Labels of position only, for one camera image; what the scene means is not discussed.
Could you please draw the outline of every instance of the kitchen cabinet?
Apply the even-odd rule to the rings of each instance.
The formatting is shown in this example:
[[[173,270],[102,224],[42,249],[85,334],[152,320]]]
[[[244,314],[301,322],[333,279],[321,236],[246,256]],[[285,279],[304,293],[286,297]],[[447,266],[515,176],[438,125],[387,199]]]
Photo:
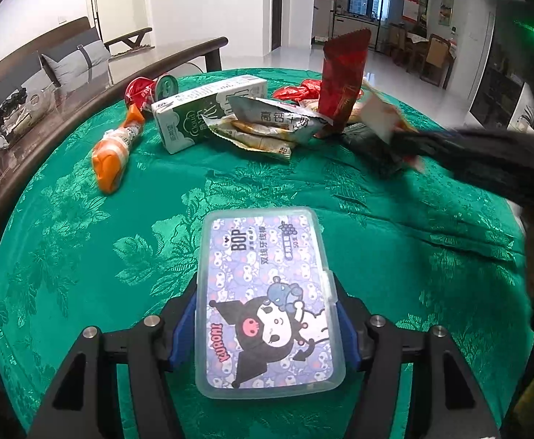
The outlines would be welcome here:
[[[341,36],[343,34],[358,31],[363,28],[370,29],[370,43],[369,47],[374,48],[377,35],[377,25],[375,23],[368,23],[367,21],[357,20],[356,18],[349,18],[345,16],[336,15],[334,17],[334,31],[333,36]]]
[[[379,30],[379,27],[375,23],[363,23],[363,28],[370,29],[369,48],[374,48],[374,44],[376,43],[376,34]]]
[[[361,30],[362,25],[362,21],[343,16],[336,16],[334,18],[334,37]]]

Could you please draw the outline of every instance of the plastic box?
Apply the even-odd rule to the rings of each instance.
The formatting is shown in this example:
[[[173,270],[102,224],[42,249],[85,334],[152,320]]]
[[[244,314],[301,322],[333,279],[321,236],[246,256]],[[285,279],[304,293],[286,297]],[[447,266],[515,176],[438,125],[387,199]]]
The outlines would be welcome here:
[[[198,389],[259,399],[337,387],[345,363],[336,302],[311,209],[209,213],[198,266]]]

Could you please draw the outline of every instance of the green tablecloth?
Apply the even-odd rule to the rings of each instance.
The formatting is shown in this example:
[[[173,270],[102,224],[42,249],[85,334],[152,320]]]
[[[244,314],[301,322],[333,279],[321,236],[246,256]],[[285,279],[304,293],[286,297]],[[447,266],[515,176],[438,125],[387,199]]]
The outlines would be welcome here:
[[[267,79],[270,94],[320,77],[222,71],[181,78],[180,89],[239,74]],[[416,127],[436,127],[392,102]],[[106,197],[89,155],[124,114],[123,102],[103,110],[55,150],[19,199],[0,244],[0,372],[25,428],[83,327],[130,327],[181,292],[196,270],[206,213],[286,205],[315,210],[330,268],[372,312],[416,330],[445,325],[502,419],[533,341],[522,235],[505,200],[451,180],[431,160],[423,174],[381,181],[327,142],[296,149],[289,165],[219,139],[169,155],[153,123],[120,190]],[[348,373],[326,393],[254,402],[201,396],[193,359],[167,380],[186,437],[276,439],[341,437],[361,377]],[[395,438],[406,423],[410,381],[411,366],[404,366]],[[119,389],[125,435],[133,438],[126,368]]]

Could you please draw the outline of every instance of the red wrapper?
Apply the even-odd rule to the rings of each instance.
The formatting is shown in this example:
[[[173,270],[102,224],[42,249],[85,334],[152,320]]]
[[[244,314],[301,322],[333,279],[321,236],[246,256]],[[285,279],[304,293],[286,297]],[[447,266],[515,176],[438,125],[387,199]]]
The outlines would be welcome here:
[[[151,112],[151,104],[154,102],[155,84],[156,82],[154,80],[148,78],[136,78],[130,81],[124,91],[124,103],[127,108],[131,104],[135,104],[141,112],[144,110]]]
[[[317,99],[320,96],[320,83],[318,79],[306,79],[300,86],[281,87],[273,92],[273,98],[280,101],[305,101],[306,99]]]
[[[330,117],[333,127],[327,131],[344,130],[352,107],[361,91],[365,71],[370,30],[344,34],[324,44],[324,69],[318,112]]]
[[[273,92],[273,98],[279,99],[280,101],[296,101],[300,102],[304,99],[310,99],[308,97],[310,90],[307,87],[281,87]]]
[[[320,84],[322,84],[322,81],[319,79],[306,79],[301,83],[303,87],[307,87],[309,90],[306,99],[317,99],[320,96]]]

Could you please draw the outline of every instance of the blue gripper pad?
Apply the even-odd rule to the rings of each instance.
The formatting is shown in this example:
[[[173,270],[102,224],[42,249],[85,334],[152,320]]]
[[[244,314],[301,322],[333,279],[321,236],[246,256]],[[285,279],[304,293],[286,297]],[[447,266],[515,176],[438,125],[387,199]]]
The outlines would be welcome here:
[[[344,348],[344,359],[354,370],[358,370],[358,367],[361,364],[361,357],[358,354],[356,331],[340,302],[336,304],[336,310],[338,311],[338,322],[340,324],[340,334],[342,337],[342,346]]]
[[[169,356],[169,364],[174,370],[188,359],[194,346],[195,304],[196,293],[194,292],[184,310],[184,315],[173,331],[173,348]]]

